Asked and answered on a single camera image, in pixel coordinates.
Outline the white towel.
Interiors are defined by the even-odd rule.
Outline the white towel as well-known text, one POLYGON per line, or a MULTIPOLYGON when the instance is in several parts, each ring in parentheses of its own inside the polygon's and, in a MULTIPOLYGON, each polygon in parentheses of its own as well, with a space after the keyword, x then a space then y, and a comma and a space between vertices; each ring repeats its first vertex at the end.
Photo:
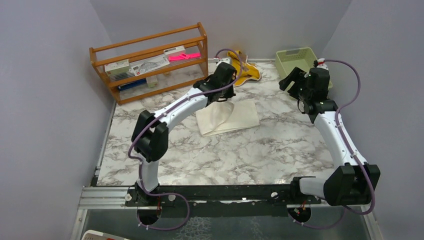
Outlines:
POLYGON ((252 100, 213 102, 195 112, 201 136, 208 137, 260 125, 252 100))

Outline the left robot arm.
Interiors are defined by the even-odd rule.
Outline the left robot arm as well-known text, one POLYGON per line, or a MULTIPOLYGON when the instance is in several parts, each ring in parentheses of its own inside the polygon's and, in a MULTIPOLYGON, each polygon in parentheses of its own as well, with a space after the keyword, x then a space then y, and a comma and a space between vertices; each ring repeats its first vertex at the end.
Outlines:
POLYGON ((127 152, 128 157, 139 164, 134 186, 138 197, 134 196, 134 201, 149 206, 163 196, 156 191, 158 168, 159 160, 168 150, 170 132, 191 114, 214 102, 234 97, 234 83, 238 77, 236 68, 221 61, 214 73, 194 83, 178 100, 155 112, 144 110, 139 114, 127 152))

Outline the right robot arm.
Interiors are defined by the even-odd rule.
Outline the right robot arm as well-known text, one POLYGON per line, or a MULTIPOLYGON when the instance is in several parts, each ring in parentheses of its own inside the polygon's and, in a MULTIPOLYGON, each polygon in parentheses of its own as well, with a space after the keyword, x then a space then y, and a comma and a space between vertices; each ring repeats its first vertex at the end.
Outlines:
POLYGON ((336 102, 328 97, 329 83, 330 73, 322 67, 312 67, 308 72, 295 67, 279 82, 281 90, 303 104, 301 113, 308 115, 320 132, 335 167, 327 179, 294 180, 295 186, 288 190, 289 199, 300 204, 311 195, 331 206, 369 204, 373 207, 380 169, 368 163, 345 130, 336 102))

